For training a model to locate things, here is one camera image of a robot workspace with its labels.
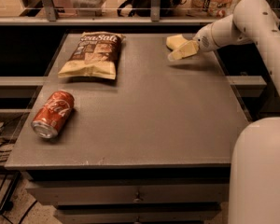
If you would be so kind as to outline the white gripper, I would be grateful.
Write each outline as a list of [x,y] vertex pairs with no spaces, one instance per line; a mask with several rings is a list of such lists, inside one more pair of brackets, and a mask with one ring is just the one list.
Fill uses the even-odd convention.
[[185,42],[177,49],[174,49],[168,55],[168,59],[170,61],[181,60],[195,55],[199,49],[203,52],[217,50],[220,48],[217,35],[217,25],[214,22],[207,24],[196,33],[193,40]]

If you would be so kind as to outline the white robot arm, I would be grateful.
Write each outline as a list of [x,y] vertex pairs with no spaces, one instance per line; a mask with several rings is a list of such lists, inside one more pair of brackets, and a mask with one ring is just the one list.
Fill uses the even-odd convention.
[[[171,61],[253,43],[280,99],[280,20],[266,0],[241,0],[233,13],[187,40],[167,38]],[[280,111],[260,116],[238,137],[231,158],[228,224],[280,224]]]

